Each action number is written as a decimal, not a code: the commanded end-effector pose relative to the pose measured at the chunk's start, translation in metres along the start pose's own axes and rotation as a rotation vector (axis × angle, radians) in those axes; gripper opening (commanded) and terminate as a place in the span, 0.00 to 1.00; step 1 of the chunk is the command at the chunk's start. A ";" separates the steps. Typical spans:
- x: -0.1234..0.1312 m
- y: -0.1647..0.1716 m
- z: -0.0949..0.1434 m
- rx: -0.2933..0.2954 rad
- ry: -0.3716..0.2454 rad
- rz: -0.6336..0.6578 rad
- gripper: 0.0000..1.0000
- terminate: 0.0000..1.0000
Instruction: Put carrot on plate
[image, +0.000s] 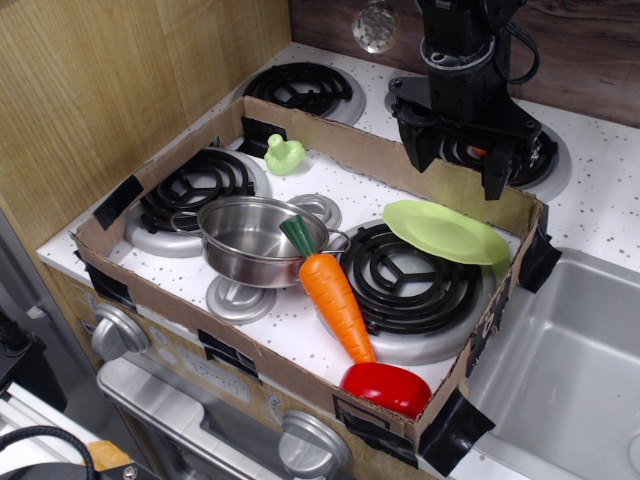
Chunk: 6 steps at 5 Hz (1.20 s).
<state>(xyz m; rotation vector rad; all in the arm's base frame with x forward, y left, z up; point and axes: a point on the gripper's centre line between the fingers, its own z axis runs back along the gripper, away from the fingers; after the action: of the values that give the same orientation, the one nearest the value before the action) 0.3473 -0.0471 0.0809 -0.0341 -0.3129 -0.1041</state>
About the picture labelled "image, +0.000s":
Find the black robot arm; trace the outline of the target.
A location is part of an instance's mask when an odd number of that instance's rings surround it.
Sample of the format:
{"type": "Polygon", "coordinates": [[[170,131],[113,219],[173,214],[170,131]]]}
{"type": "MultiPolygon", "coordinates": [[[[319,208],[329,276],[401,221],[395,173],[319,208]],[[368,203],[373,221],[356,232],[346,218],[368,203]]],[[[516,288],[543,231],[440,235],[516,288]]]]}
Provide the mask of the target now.
{"type": "Polygon", "coordinates": [[[511,85],[530,81],[540,56],[513,17],[521,1],[421,1],[424,78],[389,84],[392,113],[413,167],[424,172],[446,141],[483,151],[482,186],[501,197],[512,173],[537,154],[539,121],[516,105],[511,85]]]}

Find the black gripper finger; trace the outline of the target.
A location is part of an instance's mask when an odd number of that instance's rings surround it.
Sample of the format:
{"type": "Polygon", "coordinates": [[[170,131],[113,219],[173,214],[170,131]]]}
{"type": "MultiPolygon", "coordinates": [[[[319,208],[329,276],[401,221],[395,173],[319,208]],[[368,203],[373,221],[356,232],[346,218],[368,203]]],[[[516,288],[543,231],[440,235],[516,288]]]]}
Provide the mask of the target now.
{"type": "Polygon", "coordinates": [[[487,201],[501,198],[511,173],[511,160],[514,145],[511,143],[497,143],[485,156],[482,171],[482,186],[487,201]]]}
{"type": "Polygon", "coordinates": [[[398,121],[399,133],[411,165],[420,173],[439,156],[441,134],[434,125],[414,125],[398,121]]]}

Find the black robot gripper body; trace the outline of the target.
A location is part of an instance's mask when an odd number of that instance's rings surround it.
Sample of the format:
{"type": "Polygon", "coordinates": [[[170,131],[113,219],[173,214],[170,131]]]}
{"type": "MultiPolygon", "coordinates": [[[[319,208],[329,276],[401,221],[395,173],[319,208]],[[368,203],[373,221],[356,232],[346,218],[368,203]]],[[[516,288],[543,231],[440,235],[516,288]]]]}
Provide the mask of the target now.
{"type": "Polygon", "coordinates": [[[511,143],[513,170],[539,156],[541,123],[516,105],[500,80],[486,75],[470,81],[395,77],[388,88],[397,122],[434,125],[441,142],[454,140],[486,153],[497,143],[511,143]]]}

